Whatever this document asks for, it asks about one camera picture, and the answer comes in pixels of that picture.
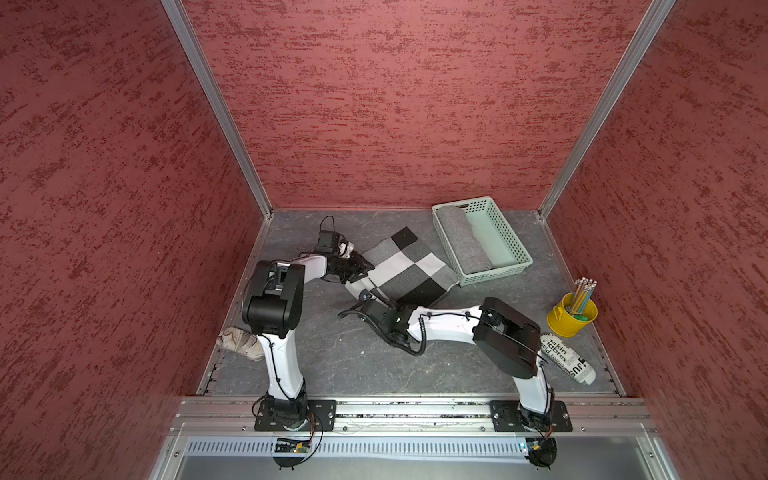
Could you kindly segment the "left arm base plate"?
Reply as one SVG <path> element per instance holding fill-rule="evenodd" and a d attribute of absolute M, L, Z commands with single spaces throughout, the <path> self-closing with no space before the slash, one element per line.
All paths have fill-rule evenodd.
<path fill-rule="evenodd" d="M 334 429 L 335 400 L 263 399 L 254 410 L 254 430 L 263 432 L 328 432 Z"/>

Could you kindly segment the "black white checkered scarf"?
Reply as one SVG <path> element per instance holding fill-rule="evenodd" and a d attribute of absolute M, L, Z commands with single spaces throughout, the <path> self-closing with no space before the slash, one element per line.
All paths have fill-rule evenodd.
<path fill-rule="evenodd" d="M 358 298 L 363 290 L 398 305 L 429 307 L 459 284 L 457 273 L 408 227 L 363 253 L 374 268 L 344 287 Z"/>

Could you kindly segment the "grey knitted scarf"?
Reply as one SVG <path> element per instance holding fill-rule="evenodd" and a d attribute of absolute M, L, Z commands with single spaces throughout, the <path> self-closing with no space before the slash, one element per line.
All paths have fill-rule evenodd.
<path fill-rule="evenodd" d="M 475 274 L 491 270 L 493 264 L 475 237 L 464 211 L 456 206 L 445 206 L 436 213 L 462 272 Z"/>

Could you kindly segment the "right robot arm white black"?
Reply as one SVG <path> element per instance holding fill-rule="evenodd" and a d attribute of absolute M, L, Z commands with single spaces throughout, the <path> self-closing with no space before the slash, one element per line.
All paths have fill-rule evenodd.
<path fill-rule="evenodd" d="M 541 328 L 495 297 L 464 309 L 396 308 L 373 297 L 340 313 L 366 323 L 387 345 L 411 356 L 425 353 L 431 341 L 476 346 L 504 374 L 513 378 L 519 396 L 520 422 L 529 430 L 552 423 L 555 394 L 546 379 Z"/>

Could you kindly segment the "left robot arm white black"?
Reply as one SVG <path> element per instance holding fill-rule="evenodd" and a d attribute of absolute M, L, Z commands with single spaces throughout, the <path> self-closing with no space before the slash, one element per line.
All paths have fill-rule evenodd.
<path fill-rule="evenodd" d="M 269 387 L 261 404 L 275 421 L 298 430 L 311 417 L 298 365 L 295 330 L 301 320 L 304 285 L 328 275 L 348 282 L 373 265 L 361 254 L 310 253 L 291 261 L 260 261 L 242 299 L 242 321 L 265 352 Z"/>

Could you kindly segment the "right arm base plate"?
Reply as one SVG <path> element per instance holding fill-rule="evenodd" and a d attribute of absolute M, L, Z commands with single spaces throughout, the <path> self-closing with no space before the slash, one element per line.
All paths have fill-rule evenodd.
<path fill-rule="evenodd" d="M 566 405 L 555 401 L 547 413 L 540 414 L 524 409 L 517 400 L 491 401 L 490 418 L 496 432 L 514 433 L 570 433 L 573 425 Z"/>

